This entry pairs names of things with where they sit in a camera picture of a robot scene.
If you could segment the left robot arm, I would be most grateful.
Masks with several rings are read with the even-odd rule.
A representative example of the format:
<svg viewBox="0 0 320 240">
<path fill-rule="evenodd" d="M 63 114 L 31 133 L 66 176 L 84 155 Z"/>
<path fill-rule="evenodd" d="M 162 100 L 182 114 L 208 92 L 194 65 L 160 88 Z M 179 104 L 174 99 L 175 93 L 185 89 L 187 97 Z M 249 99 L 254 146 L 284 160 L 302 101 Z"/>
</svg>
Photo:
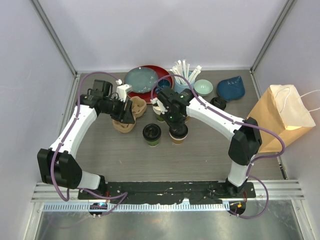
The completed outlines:
<svg viewBox="0 0 320 240">
<path fill-rule="evenodd" d="M 41 180 L 68 189 L 89 189 L 93 198 L 100 200 L 107 192 L 102 175 L 82 170 L 76 155 L 86 132 L 99 114 L 110 115 L 113 120 L 134 124 L 133 102 L 116 97 L 82 94 L 74 112 L 58 139 L 48 148 L 40 149 L 37 161 Z"/>
</svg>

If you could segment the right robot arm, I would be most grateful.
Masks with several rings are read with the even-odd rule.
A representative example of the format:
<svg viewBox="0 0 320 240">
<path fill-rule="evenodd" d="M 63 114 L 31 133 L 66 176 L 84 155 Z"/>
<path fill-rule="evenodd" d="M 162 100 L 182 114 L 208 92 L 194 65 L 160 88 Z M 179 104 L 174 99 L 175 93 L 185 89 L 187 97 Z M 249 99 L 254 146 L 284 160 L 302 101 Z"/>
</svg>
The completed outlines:
<svg viewBox="0 0 320 240">
<path fill-rule="evenodd" d="M 226 137 L 230 141 L 228 156 L 231 168 L 221 195 L 236 198 L 244 192 L 249 164 L 262 145 L 255 119 L 250 117 L 244 120 L 227 114 L 190 89 L 177 93 L 165 87 L 150 101 L 153 106 L 159 107 L 160 116 L 169 126 L 173 140 L 183 141 L 188 135 L 187 117 L 205 123 Z"/>
</svg>

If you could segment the black lid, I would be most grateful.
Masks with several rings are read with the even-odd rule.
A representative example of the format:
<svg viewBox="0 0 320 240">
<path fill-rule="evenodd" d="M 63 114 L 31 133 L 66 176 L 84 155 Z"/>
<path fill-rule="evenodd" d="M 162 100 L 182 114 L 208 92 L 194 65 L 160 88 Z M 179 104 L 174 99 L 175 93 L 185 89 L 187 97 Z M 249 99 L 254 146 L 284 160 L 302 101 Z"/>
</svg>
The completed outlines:
<svg viewBox="0 0 320 240">
<path fill-rule="evenodd" d="M 162 130 L 157 124 L 150 123 L 143 128 L 142 135 L 146 141 L 154 142 L 161 137 Z"/>
<path fill-rule="evenodd" d="M 173 128 L 173 127 L 169 128 L 170 135 L 176 139 L 185 138 L 188 134 L 188 131 L 189 130 L 186 124 L 182 124 L 178 128 Z"/>
</svg>

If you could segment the single green paper cup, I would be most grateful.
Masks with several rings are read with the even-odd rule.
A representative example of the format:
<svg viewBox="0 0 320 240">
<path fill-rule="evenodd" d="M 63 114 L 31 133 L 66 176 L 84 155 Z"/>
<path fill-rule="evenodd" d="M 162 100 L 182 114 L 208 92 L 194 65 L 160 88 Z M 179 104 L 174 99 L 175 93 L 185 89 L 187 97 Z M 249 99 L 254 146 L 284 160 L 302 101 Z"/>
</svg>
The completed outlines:
<svg viewBox="0 0 320 240">
<path fill-rule="evenodd" d="M 159 142 L 160 142 L 160 138 L 158 138 L 158 139 L 152 139 L 152 140 L 149 140 L 149 139 L 146 140 L 146 143 L 147 143 L 150 147 L 155 147 L 155 146 L 157 146 L 157 145 L 159 144 Z"/>
</svg>

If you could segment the single brown paper cup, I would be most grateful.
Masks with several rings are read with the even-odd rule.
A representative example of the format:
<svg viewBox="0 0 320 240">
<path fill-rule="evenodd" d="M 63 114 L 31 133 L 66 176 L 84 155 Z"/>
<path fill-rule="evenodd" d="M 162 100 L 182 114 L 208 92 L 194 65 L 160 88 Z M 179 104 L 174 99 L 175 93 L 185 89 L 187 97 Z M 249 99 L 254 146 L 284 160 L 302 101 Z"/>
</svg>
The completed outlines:
<svg viewBox="0 0 320 240">
<path fill-rule="evenodd" d="M 175 144 L 175 145 L 180 145 L 184 142 L 186 137 L 174 137 L 174 136 L 171 136 L 171 140 L 172 140 L 172 143 Z"/>
</svg>

